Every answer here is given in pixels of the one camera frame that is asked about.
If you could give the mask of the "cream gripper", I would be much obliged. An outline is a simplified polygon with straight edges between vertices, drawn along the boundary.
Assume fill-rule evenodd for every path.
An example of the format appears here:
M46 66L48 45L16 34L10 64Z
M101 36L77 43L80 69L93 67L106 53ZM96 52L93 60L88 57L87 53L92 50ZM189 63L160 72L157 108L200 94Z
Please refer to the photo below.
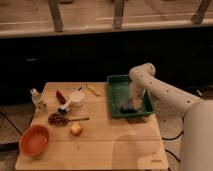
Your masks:
M142 106L142 97L144 95L143 91L129 91L129 98L132 102L133 109L134 110L139 110Z

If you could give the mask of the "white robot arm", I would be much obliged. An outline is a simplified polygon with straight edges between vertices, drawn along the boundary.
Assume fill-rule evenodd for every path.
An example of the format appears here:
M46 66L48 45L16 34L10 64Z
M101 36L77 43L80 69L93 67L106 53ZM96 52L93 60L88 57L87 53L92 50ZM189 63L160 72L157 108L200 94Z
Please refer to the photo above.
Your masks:
M206 100L158 80L152 63L129 71L130 95L148 90L176 109L183 117L179 171L213 171L213 100Z

